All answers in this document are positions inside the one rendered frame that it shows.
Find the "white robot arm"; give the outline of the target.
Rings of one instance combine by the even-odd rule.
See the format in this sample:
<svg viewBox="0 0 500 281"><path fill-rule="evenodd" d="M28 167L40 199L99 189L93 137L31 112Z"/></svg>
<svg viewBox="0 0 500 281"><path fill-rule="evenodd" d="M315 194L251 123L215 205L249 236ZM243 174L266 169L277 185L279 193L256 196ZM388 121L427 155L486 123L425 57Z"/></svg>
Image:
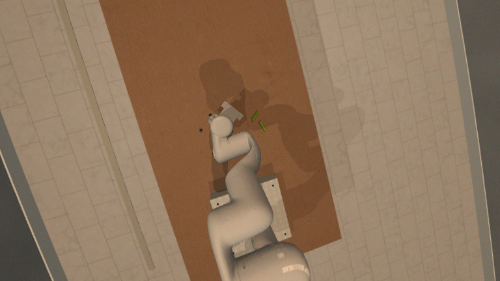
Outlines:
<svg viewBox="0 0 500 281"><path fill-rule="evenodd" d="M227 173L230 202L208 214L208 233L222 281L311 281L307 260L292 243L278 242L273 210L256 175L260 148L248 131L231 135L243 114L224 101L210 116L213 155L218 163L247 154ZM251 150L251 151L250 151ZM250 151L250 152L249 152ZM251 238L252 251L235 258L232 246Z"/></svg>

